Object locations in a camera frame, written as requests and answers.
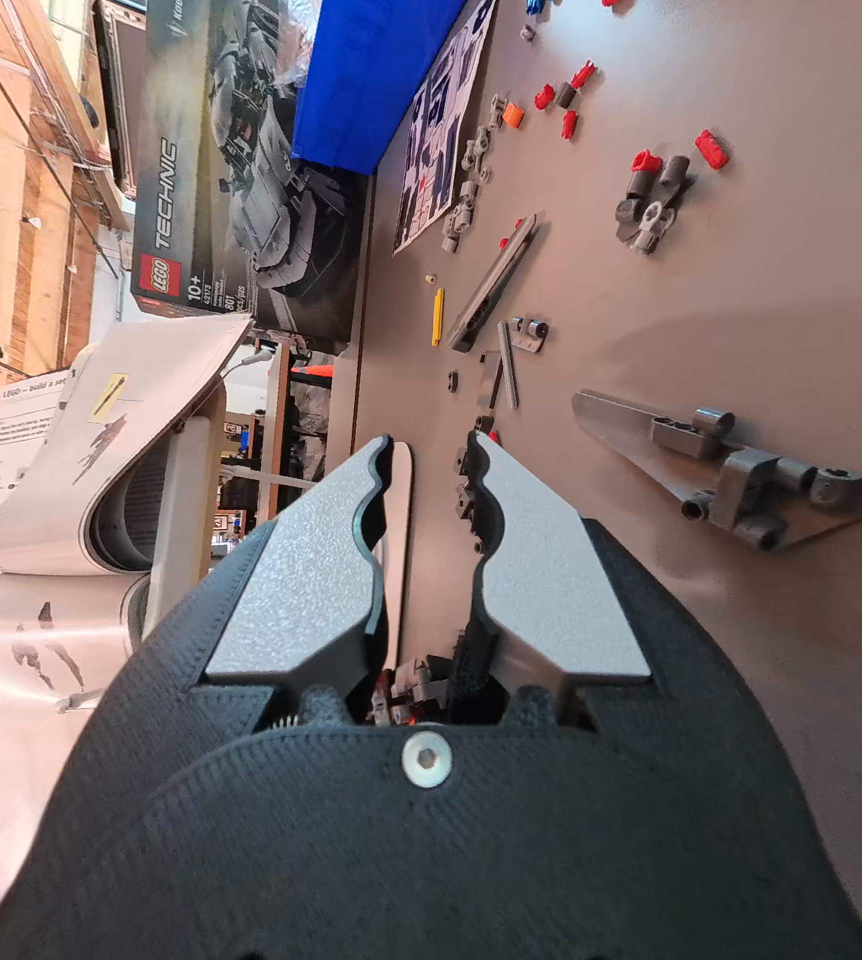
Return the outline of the grey lego pin connector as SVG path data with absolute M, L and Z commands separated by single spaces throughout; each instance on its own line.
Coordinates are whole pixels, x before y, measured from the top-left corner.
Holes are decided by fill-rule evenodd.
M 853 513 L 859 505 L 862 474 L 840 467 L 817 468 L 809 487 L 809 502 L 833 514 Z

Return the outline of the long grey lego axle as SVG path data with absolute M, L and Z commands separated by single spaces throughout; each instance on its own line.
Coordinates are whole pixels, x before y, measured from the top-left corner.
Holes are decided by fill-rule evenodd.
M 505 393 L 509 408 L 516 410 L 519 408 L 520 398 L 517 383 L 517 375 L 513 360 L 513 348 L 510 337 L 509 324 L 505 320 L 497 323 L 497 336 L 499 352 L 503 367 L 503 378 L 505 383 Z

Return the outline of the partly built lego car chassis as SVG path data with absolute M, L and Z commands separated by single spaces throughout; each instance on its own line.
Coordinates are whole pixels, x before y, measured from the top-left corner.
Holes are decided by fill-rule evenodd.
M 385 669 L 372 693 L 365 723 L 377 727 L 442 722 L 453 660 L 428 654 Z

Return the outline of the long grey lego panel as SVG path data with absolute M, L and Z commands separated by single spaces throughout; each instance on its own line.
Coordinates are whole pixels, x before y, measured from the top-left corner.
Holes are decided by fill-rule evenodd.
M 485 272 L 468 303 L 455 318 L 445 338 L 450 350 L 465 354 L 475 345 L 482 327 L 493 313 L 517 266 L 533 243 L 539 224 L 537 214 L 532 215 L 535 216 L 534 225 L 530 229 L 514 230 Z

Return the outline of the grey connector with red axle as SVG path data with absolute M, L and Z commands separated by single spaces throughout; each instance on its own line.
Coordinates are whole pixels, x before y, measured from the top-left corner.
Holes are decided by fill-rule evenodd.
M 615 220 L 619 226 L 631 225 L 640 220 L 662 166 L 663 159 L 647 149 L 641 150 L 634 157 L 628 188 L 615 210 Z

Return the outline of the lego set box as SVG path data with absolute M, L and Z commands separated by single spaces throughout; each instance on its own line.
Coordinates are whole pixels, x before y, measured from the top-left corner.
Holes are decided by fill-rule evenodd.
M 339 355 L 365 177 L 292 157 L 302 90 L 259 76 L 245 2 L 148 4 L 132 294 L 167 317 L 246 313 L 266 339 Z

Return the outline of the lego sticker sheet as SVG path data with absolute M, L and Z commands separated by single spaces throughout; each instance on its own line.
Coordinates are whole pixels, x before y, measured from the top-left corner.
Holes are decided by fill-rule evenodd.
M 461 125 L 496 5 L 473 6 L 414 95 L 393 254 L 410 246 L 452 205 Z

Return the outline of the white book stand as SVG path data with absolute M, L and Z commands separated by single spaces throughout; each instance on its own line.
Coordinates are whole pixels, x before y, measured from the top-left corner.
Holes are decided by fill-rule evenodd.
M 198 408 L 222 404 L 220 363 L 250 327 L 246 314 L 118 325 L 78 354 L 68 374 L 62 407 L 35 462 L 46 481 L 44 504 L 77 510 L 82 558 L 121 573 L 149 575 L 142 624 L 154 630 L 134 647 L 103 694 L 104 704 L 137 690 L 138 681 L 151 693 L 163 693 L 165 682 L 150 678 L 149 671 L 151 654 L 168 651 L 165 629 L 178 640 L 192 640 L 194 628 L 204 633 L 205 616 L 216 615 L 218 641 L 254 565 L 220 564 L 223 573 L 245 576 L 239 593 L 225 604 L 228 613 L 219 612 L 217 600 L 205 602 L 202 613 L 192 612 L 192 600 L 204 601 L 204 588 L 219 585 L 216 574 L 176 598 L 176 588 L 204 570 L 205 517 L 216 504 L 217 427 Z M 384 597 L 388 647 L 385 585 Z M 219 692 L 284 691 L 270 684 L 208 682 L 204 669 L 212 654 L 192 668 L 191 686 L 204 679 L 206 690 Z M 357 722 L 365 723 L 386 654 L 380 669 L 345 699 Z

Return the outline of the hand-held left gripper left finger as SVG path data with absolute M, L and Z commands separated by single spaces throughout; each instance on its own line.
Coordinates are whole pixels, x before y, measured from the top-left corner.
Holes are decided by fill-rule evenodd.
M 277 686 L 296 700 L 327 686 L 343 699 L 387 651 L 384 578 L 393 441 L 381 435 L 268 523 L 269 532 L 204 678 Z

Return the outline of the lego instruction booklet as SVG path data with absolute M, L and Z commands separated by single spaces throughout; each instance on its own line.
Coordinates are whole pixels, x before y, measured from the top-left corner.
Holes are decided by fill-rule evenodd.
M 248 314 L 118 323 L 0 390 L 0 901 L 92 712 L 206 573 Z

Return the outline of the clear plastic bag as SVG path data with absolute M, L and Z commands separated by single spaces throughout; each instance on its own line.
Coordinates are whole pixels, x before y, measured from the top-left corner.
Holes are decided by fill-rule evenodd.
M 296 99 L 305 87 L 321 1 L 245 2 L 245 44 L 263 81 Z

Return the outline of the dark grey flat lego panel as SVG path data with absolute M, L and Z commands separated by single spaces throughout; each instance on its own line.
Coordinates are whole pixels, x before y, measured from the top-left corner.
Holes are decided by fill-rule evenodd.
M 497 403 L 502 371 L 502 356 L 497 350 L 485 351 L 480 356 L 481 379 L 476 404 L 482 411 L 491 411 Z

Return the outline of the blue plastic bin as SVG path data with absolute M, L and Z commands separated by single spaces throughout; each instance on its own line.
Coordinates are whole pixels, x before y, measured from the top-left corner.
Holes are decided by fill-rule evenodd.
M 323 1 L 292 157 L 373 174 L 463 1 Z

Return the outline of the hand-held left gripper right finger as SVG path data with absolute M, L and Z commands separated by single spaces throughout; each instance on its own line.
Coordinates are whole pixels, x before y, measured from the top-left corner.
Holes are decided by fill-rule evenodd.
M 479 547 L 468 619 L 468 715 L 490 687 L 542 688 L 556 708 L 588 686 L 653 680 L 580 512 L 484 431 L 468 435 Z

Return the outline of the grey pointed lego panel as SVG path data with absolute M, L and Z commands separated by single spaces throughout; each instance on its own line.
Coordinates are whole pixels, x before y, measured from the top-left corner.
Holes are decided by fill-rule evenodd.
M 690 522 L 714 527 L 761 552 L 773 552 L 862 522 L 851 513 L 814 507 L 808 498 L 821 467 L 761 449 L 744 440 L 735 414 L 702 406 L 691 418 L 642 409 L 614 397 L 580 390 L 576 419 L 677 500 Z

